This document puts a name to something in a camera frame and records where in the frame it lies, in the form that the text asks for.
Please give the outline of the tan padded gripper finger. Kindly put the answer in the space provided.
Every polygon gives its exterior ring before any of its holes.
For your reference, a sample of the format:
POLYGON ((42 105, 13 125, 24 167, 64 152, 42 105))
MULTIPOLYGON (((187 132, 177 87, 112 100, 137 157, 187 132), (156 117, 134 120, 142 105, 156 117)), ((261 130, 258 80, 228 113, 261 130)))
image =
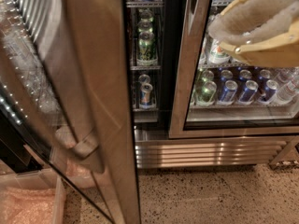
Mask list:
POLYGON ((234 0, 208 26, 230 56, 248 65, 299 64, 299 0, 234 0))

